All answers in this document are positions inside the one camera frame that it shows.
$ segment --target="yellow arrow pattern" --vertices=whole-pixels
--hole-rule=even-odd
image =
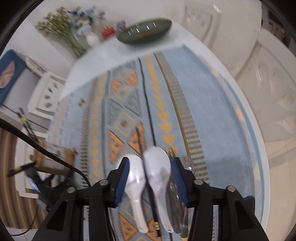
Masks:
[[[90,143],[91,143],[91,148],[90,148],[90,153],[91,153],[91,163],[93,164],[93,168],[92,168],[92,174],[93,174],[93,178],[92,178],[92,184],[95,184],[97,181],[100,180],[100,174],[101,171],[99,169],[99,163],[100,163],[100,159],[99,159],[99,153],[100,153],[100,149],[99,149],[99,144],[100,144],[100,140],[98,139],[98,134],[99,134],[99,116],[100,116],[100,104],[103,98],[103,94],[104,94],[104,89],[105,89],[105,84],[106,84],[106,78],[107,75],[106,73],[101,75],[100,79],[99,79],[99,84],[98,84],[98,88],[97,88],[97,92],[96,92],[96,97],[94,99],[93,102],[93,106],[92,106],[92,115],[91,115],[91,139],[90,139]]]
[[[159,110],[157,116],[159,117],[161,123],[158,124],[158,126],[164,132],[164,135],[162,135],[161,138],[163,139],[165,144],[167,144],[168,147],[172,147],[176,151],[175,154],[177,154],[178,148],[173,147],[175,135],[171,133],[173,124],[171,121],[168,121],[169,112],[165,109],[166,102],[163,100],[163,93],[160,91],[161,88],[154,68],[154,64],[149,55],[146,55],[144,59],[146,61],[148,74],[150,76],[151,89],[154,91],[153,97],[156,100],[155,106]]]

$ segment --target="beige floor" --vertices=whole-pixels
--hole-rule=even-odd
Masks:
[[[271,206],[267,225],[270,241],[284,241],[296,222],[296,139],[266,143]]]

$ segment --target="white table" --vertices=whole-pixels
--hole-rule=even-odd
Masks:
[[[142,56],[180,45],[186,45],[197,56],[204,58],[213,69],[218,71],[221,76],[228,81],[248,115],[251,126],[255,132],[260,158],[262,161],[264,179],[264,210],[261,225],[263,229],[266,230],[270,207],[270,174],[264,141],[254,113],[235,79],[221,61],[200,40],[195,38],[179,24],[174,22],[170,32],[165,37],[145,45],[125,45],[117,41],[117,39],[112,38],[98,45],[96,48],[89,50],[74,64],[60,99],[66,97],[78,87],[89,82],[93,77],[115,67],[116,65],[123,64],[136,58],[137,56]]]

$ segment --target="white spoon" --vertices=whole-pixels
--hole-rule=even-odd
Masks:
[[[170,159],[163,149],[152,146],[144,152],[144,162],[161,223],[167,232],[172,233],[174,229],[170,223],[166,204],[166,190],[171,172]]]
[[[133,217],[138,230],[141,233],[148,233],[148,227],[141,206],[141,196],[146,184],[143,162],[141,158],[134,154],[127,154],[125,156],[130,161],[130,171],[126,181],[125,192],[131,201]],[[122,158],[118,161],[117,168],[119,167]]]

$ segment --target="chopstick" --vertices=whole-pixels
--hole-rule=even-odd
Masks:
[[[140,141],[140,131],[138,130],[138,128],[136,128],[136,132],[137,132],[137,136],[138,136],[138,142],[139,142],[139,147],[140,147],[140,154],[141,154],[141,159],[143,160],[143,167],[144,167],[144,173],[145,173],[145,178],[146,178],[146,186],[148,189],[148,197],[150,200],[150,205],[152,208],[152,214],[153,214],[153,219],[154,219],[154,227],[156,229],[157,232],[157,237],[161,237],[161,232],[159,229],[159,223],[158,223],[158,215],[157,215],[157,211],[156,211],[156,205],[155,205],[155,200],[154,200],[154,194],[153,194],[153,190],[148,182],[148,178],[147,178],[147,172],[146,172],[146,168],[145,168],[145,162],[144,162],[144,156],[143,156],[143,147]]]

